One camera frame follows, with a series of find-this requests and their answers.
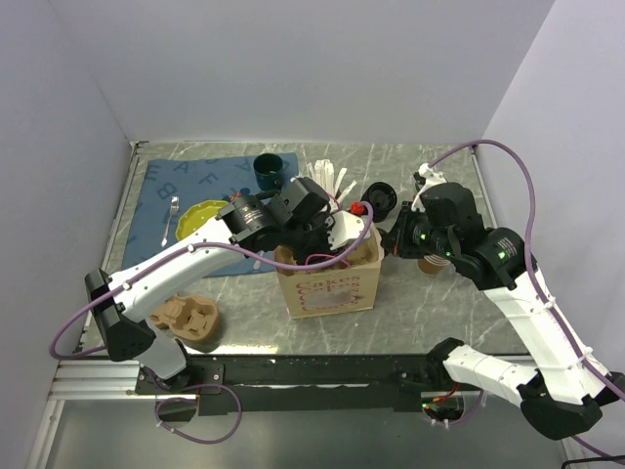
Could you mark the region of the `pink paper gift bag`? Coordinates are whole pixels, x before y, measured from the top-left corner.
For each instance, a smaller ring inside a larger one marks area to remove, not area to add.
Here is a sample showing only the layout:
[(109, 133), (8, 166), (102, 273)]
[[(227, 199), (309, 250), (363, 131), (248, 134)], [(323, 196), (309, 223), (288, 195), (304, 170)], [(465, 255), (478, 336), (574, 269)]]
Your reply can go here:
[(278, 268), (277, 278), (289, 316), (303, 319), (372, 309), (382, 260), (365, 266), (323, 272), (294, 272)]

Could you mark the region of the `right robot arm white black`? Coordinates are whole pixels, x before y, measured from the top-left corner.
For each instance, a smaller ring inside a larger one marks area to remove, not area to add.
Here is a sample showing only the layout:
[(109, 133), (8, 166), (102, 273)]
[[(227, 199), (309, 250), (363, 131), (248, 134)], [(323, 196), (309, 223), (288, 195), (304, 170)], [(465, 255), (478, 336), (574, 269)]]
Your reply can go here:
[(522, 238), (486, 227), (469, 189), (442, 183), (415, 203), (404, 201), (382, 246), (402, 259), (449, 262), (502, 312), (534, 360), (532, 366), (507, 362), (447, 338), (426, 355), (434, 387), (479, 387), (517, 406), (551, 440), (589, 431), (603, 406), (623, 393), (623, 374), (598, 363), (570, 330)]

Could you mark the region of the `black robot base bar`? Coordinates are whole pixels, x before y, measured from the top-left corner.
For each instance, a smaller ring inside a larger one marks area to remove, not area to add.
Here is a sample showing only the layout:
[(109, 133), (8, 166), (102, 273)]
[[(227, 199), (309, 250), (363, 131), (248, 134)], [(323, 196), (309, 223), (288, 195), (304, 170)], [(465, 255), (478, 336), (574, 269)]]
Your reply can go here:
[(198, 398), (200, 416), (242, 409), (305, 411), (390, 408), (419, 412), (422, 395), (454, 387), (424, 355), (193, 355), (159, 387), (141, 370), (135, 392), (161, 399)]

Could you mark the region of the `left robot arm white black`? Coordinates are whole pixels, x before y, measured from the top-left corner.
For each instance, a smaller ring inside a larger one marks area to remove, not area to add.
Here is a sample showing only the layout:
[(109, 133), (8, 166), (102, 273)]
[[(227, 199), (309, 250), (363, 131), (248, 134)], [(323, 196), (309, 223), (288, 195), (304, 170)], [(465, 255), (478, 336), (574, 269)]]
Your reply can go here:
[(264, 260), (278, 246), (292, 251), (296, 267), (312, 254), (336, 255), (352, 241), (342, 217), (321, 186), (296, 178), (281, 191), (235, 198), (192, 234), (134, 267), (90, 272), (90, 310), (108, 357), (137, 360), (170, 392), (185, 391), (194, 370), (182, 345), (148, 324), (156, 307), (200, 278), (246, 258)]

